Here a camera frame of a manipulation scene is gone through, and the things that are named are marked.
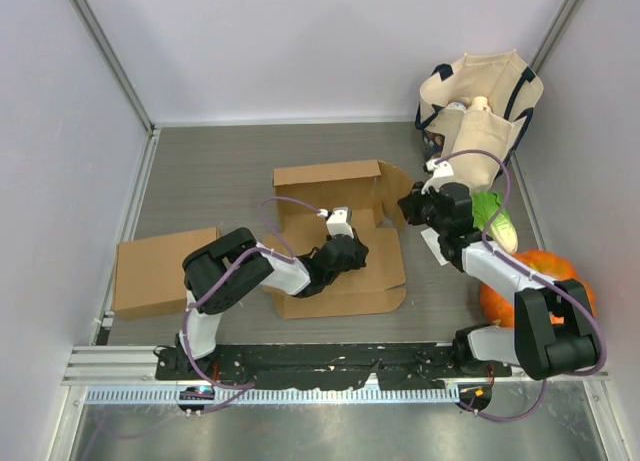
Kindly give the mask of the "brown cardboard sheet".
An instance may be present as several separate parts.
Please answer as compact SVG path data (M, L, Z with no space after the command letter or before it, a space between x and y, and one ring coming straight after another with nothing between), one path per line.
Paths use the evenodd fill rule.
M398 205L413 187L380 160L277 168L273 187L282 232L266 247L294 253L311 277L298 294L271 289L283 319L388 313L406 297Z

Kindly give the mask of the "brown cardboard box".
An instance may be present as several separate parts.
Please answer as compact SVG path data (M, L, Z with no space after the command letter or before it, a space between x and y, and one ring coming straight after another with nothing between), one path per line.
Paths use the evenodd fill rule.
M182 312L186 288L182 262L217 240L216 227L125 241L116 250L112 310L123 320Z

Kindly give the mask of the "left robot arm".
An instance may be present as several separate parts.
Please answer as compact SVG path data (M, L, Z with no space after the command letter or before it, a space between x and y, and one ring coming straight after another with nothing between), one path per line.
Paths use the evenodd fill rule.
M188 255L183 263L187 301L176 335L176 368L190 379L205 378L222 314L257 287L308 298L341 274L366 266L369 249L356 233L329 234L324 245L285 256L238 228Z

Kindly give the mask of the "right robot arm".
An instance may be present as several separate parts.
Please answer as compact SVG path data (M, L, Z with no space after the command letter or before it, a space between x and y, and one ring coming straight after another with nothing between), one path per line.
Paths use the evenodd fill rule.
M457 331L459 345L451 352L457 372L472 376L496 361L543 380L598 367L602 342L586 286L533 270L484 236L474 226L466 186L447 183L435 189L416 183L398 205L408 224L435 232L435 250L446 262L491 288L514 310L511 328Z

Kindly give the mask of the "clear plastic pouch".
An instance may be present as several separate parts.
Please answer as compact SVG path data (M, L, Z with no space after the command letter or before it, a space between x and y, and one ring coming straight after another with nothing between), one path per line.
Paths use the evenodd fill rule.
M447 265L448 261L445 259L444 255L441 252L441 246L438 240L439 238L438 233L432 228L427 228L421 231L421 237L426 243L427 247L430 249L431 253L435 257L439 265L440 266Z

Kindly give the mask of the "green lettuce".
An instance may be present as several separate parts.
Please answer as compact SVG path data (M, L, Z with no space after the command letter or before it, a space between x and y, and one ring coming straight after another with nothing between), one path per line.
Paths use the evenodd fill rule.
M518 235L508 212L502 207L502 198L495 192L476 192L472 195L474 227L488 228L488 235L507 253L518 249Z

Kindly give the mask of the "white bottle in bag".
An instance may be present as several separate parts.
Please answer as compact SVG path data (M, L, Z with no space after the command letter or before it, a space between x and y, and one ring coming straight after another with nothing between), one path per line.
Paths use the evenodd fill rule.
M469 112L478 111L491 113L492 108L487 97L476 96L473 98L451 101L446 105L445 111L462 118Z

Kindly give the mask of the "beige canvas tote bag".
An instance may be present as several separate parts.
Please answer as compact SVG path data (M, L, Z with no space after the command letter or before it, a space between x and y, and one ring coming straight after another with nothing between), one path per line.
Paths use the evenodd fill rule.
M532 121L544 86L517 54L469 55L436 66L419 89L415 127L425 142L425 158L443 158L455 180L472 193L491 189ZM455 100L484 96L491 113L460 118L445 111Z

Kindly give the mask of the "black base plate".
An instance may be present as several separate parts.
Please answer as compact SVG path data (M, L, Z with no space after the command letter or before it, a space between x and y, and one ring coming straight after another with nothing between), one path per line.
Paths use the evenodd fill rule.
M462 365L442 343L220 344L196 364L225 386L262 390L357 390L372 374L383 390L424 389L449 378L512 374L497 362Z

